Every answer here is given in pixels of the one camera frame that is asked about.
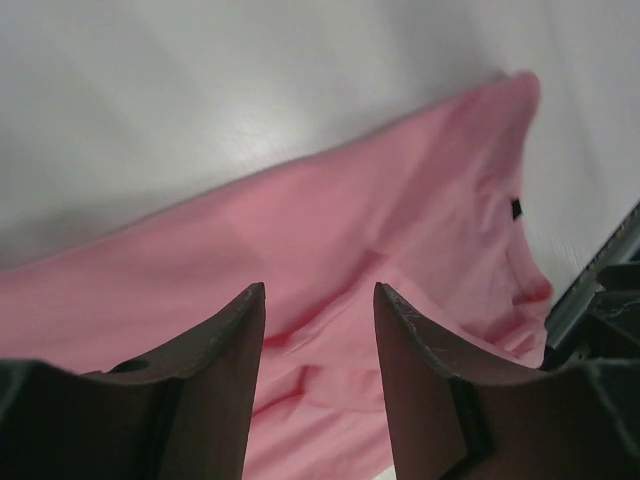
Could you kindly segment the pink t shirt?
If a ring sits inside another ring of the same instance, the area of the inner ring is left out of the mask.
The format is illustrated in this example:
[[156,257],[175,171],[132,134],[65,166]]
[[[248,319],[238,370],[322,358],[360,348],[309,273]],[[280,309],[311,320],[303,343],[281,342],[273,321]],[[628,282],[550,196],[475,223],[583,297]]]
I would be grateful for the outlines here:
[[1,276],[1,353],[97,370],[254,282],[266,329],[243,475],[371,479],[392,463],[374,287],[537,367],[553,289],[516,207],[538,78],[484,84],[367,139],[217,189]]

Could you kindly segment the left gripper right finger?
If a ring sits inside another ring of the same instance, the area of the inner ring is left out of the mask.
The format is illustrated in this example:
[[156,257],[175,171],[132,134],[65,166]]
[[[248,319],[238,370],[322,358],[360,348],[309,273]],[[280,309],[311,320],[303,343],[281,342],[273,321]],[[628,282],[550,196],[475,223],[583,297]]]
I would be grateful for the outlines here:
[[639,364],[551,373],[487,352],[374,293],[386,415],[400,479],[635,479]]

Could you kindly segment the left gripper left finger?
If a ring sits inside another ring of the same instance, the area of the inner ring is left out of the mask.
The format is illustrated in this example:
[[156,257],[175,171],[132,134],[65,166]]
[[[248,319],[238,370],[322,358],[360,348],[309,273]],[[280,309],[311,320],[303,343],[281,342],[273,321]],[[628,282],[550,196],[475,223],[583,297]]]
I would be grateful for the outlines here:
[[265,288],[107,372],[1,364],[5,479],[239,479],[265,327]]

